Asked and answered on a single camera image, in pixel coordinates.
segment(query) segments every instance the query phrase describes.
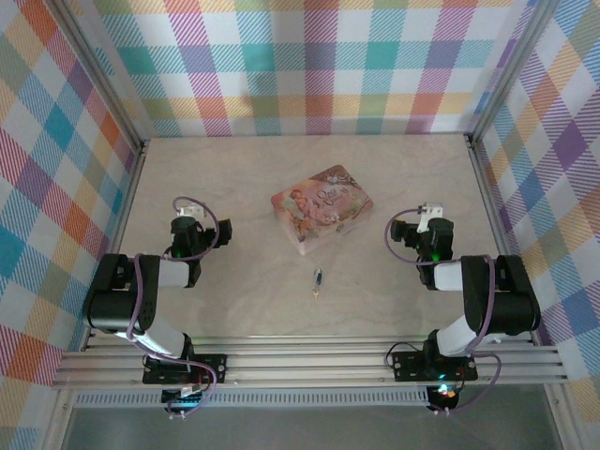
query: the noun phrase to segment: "pink box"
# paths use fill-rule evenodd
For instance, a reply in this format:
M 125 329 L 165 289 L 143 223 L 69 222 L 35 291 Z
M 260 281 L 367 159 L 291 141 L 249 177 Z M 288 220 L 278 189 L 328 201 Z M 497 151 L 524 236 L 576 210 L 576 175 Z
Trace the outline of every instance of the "pink box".
M 373 201 L 340 165 L 279 192 L 271 203 L 302 255 L 353 230 L 373 209 Z

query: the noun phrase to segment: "gray floor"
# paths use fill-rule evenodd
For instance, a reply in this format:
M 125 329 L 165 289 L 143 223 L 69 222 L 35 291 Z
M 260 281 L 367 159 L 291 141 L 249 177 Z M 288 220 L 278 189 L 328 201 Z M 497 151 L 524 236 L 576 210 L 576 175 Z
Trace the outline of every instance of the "gray floor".
M 477 393 L 468 388 L 464 401 Z M 162 410 L 79 409 L 64 450 L 87 449 L 554 449 L 542 386 L 497 386 L 451 417 L 425 408 L 211 408 L 186 422 Z

